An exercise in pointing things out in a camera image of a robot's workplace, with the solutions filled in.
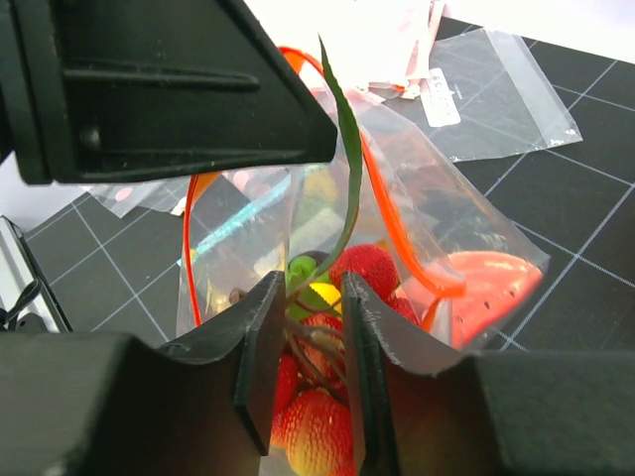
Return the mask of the orange-zipper clear zip bag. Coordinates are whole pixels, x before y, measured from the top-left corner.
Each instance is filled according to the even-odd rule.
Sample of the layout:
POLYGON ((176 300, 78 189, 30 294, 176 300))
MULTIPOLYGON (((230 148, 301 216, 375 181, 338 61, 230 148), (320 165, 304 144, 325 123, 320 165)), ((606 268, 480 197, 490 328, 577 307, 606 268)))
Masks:
POLYGON ((179 333, 284 273, 261 475, 505 474, 477 351, 548 256, 414 124, 282 53, 337 127, 333 159, 190 181, 179 333))

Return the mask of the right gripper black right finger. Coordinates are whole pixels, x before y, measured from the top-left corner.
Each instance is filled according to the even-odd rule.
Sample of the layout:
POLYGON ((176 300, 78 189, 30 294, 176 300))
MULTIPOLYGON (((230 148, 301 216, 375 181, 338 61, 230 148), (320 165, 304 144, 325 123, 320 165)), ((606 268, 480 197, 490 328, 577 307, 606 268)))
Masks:
POLYGON ((362 475, 630 475, 630 351, 458 352, 343 282, 362 475))

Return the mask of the yellow toy bell pepper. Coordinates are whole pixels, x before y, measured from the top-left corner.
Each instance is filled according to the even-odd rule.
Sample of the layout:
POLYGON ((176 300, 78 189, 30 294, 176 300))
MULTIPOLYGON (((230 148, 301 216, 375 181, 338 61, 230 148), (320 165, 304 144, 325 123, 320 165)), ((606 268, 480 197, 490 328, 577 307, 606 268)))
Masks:
POLYGON ((314 282, 310 284, 310 288, 334 312, 341 314, 341 294, 335 286, 329 283, 314 282))

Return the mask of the toy cherry bunch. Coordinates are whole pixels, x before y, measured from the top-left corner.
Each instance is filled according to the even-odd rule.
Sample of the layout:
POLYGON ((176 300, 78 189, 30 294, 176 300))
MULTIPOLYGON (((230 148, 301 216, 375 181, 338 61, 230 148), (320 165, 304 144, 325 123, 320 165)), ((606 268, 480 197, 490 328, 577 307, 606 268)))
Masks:
POLYGON ((353 113, 326 58, 314 59, 283 47, 294 69, 311 64, 322 76, 337 107, 348 166, 346 216, 338 241, 323 259, 303 254, 291 262, 287 341, 291 354, 279 365, 271 443, 284 449, 298 475, 354 475, 353 431, 344 364, 342 311, 334 312, 310 288, 329 283, 341 294, 347 272, 360 275, 382 301, 405 319, 417 316, 408 300, 397 297, 399 278, 385 246, 348 244, 359 213, 363 162, 370 156, 353 113))

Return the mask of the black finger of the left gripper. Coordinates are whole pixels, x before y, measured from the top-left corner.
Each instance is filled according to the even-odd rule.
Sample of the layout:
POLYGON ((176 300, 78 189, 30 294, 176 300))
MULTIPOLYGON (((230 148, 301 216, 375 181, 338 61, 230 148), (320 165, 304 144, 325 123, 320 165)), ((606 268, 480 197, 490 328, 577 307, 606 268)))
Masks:
POLYGON ((327 163, 336 139, 242 1, 1 5, 1 153, 27 184, 327 163))

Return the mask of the toy watermelon slice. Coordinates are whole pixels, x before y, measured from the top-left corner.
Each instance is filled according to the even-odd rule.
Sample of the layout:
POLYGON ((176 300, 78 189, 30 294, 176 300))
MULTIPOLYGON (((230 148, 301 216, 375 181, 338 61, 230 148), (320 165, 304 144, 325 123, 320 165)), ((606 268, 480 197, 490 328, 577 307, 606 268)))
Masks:
POLYGON ((532 263, 497 251, 459 251, 448 255, 464 278, 462 297, 450 302, 449 341, 464 349, 487 340, 543 280, 532 263))

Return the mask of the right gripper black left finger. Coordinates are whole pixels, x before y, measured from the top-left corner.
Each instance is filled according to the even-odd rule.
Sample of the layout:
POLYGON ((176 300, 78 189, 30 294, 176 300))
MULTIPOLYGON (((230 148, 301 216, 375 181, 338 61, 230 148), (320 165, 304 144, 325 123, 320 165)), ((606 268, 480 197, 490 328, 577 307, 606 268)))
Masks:
POLYGON ((120 333, 1 337, 5 475, 255 475, 268 453, 285 278, 151 348, 120 333))

